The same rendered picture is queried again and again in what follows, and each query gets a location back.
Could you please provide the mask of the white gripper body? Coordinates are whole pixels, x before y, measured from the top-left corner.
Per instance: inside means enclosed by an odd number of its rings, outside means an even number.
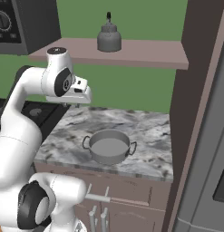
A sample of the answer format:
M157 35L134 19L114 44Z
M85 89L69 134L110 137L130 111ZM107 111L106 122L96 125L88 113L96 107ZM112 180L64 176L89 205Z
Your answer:
M86 87L85 92L75 92L71 88L64 96L62 97L46 97L48 102L60 102L60 103L90 103L92 101L92 91L89 86Z

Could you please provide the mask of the black stove hob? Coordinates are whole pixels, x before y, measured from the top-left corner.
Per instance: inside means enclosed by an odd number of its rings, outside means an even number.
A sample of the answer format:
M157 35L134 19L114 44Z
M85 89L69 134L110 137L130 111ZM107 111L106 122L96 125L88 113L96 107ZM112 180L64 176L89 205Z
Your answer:
M0 112L4 103L5 99L0 98ZM57 103L26 101L22 114L31 119L39 127L43 141L45 141L69 108L69 105L63 106Z

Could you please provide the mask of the grey kettle with black knob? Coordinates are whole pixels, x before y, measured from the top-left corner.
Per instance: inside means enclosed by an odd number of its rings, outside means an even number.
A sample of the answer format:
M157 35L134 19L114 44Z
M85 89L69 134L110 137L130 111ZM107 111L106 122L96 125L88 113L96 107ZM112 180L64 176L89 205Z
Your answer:
M112 23L111 12L107 13L106 24L98 33L97 49L104 53L114 53L122 49L122 36L118 32L117 25Z

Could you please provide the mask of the brown open cabinet shelf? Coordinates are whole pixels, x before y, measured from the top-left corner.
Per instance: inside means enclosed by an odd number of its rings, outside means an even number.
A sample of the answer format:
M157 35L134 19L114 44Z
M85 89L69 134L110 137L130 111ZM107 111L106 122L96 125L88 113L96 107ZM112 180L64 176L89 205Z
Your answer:
M123 65L187 70L189 61L180 41L122 40L122 49L115 53L97 50L97 40L91 38L62 38L31 53L33 60L46 59L51 47L65 47L73 63L98 65Z

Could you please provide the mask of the brown tall cabinet side panel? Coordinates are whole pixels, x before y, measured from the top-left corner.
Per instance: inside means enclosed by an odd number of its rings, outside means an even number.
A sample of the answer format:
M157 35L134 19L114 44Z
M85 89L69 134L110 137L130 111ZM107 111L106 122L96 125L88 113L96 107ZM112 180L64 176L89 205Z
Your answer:
M224 0L188 0L181 43L189 60L176 71L170 107L173 182L161 232L171 232L224 43Z

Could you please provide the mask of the brown cabinet door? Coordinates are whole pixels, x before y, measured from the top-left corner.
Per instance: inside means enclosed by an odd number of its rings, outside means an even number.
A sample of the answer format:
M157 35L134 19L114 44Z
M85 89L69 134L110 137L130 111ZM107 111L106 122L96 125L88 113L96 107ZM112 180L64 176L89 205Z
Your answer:
M82 203L74 206L75 215L84 223L87 227L88 232L91 232L90 217L89 213L96 206L94 217L98 219L97 225L95 227L96 232L101 232L101 222L99 221L101 217L101 205L97 201L85 199Z
M161 232L165 212L122 203L102 203L108 208L109 232Z

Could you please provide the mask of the grey oven in tall cabinet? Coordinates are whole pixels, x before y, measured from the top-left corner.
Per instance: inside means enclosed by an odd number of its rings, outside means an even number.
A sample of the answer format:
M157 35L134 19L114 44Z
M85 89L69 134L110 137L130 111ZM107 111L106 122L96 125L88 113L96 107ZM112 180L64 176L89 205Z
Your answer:
M224 232L224 44L172 232Z

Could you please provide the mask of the black range hood with dial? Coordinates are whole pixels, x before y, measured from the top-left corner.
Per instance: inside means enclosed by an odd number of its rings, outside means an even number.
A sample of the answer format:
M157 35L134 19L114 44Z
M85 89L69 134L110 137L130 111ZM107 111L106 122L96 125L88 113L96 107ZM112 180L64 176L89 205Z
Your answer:
M0 54L28 55L60 38L56 0L0 0Z

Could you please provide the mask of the brown drawer front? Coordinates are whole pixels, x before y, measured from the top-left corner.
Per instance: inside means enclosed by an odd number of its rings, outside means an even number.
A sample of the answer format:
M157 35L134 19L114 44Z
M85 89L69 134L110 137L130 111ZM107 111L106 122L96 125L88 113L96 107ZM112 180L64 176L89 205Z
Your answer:
M97 172L72 167L61 167L36 162L37 172L51 172L83 179L92 184L91 193L104 195L109 187L108 196L122 203L137 204L165 210L170 194L170 183L141 178L123 177L115 174Z

